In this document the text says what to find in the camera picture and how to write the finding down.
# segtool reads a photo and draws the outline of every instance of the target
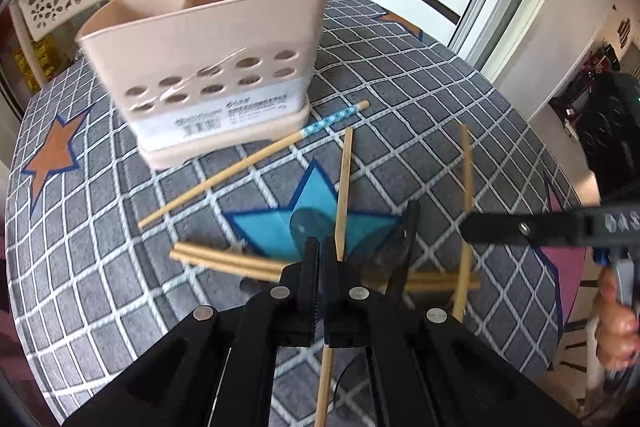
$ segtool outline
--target utensil holder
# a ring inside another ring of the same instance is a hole
[[[150,167],[308,120],[326,0],[112,0],[76,40]]]

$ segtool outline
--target product label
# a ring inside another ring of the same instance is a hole
[[[309,81],[308,76],[292,78],[213,100],[203,98],[198,105],[150,116],[130,127],[148,151],[213,136],[299,111]]]

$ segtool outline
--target human hand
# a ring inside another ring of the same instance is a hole
[[[606,369],[624,369],[638,361],[638,319],[631,308],[616,301],[617,281],[613,270],[602,270],[598,288],[600,291],[593,302],[593,311],[600,318],[595,334],[596,353]]]

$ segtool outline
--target tablecloth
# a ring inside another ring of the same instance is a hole
[[[460,123],[474,138],[476,207],[539,212],[549,188],[577,205],[565,175],[527,123],[464,60],[422,41],[368,0],[328,0],[308,95],[310,120],[366,98],[370,107],[259,162],[139,230],[136,222],[263,144],[213,152],[152,171],[85,59],[31,100],[18,136],[6,212],[10,294],[22,346],[61,421],[199,304],[245,302],[238,277],[176,263],[175,241],[238,247],[226,212],[284,206],[315,161],[337,184],[342,136],[354,127],[350,209],[399,214],[420,201],[414,266],[455,270],[460,255]],[[49,133],[68,155],[49,171],[34,161]],[[39,187],[44,187],[38,196]],[[530,248],[474,248],[481,290],[465,324],[529,378],[558,343],[558,274]],[[271,425],[313,421],[321,341],[278,355]],[[345,362],[336,363],[335,376]],[[339,394],[350,425],[372,425],[367,384]],[[346,420],[332,412],[330,422]]]

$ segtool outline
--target metal screw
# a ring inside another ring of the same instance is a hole
[[[274,299],[286,299],[287,297],[289,297],[290,293],[291,292],[289,291],[289,288],[287,288],[286,286],[274,286],[273,288],[271,288],[269,295],[271,295],[271,297],[273,297]]]
[[[349,296],[354,301],[364,301],[364,299],[369,297],[369,290],[363,288],[362,286],[354,286],[349,290]]]
[[[208,321],[213,317],[213,308],[211,306],[198,306],[193,311],[193,318],[197,321]]]
[[[427,312],[427,320],[435,324],[443,323],[447,320],[447,312],[440,308],[431,308]]]

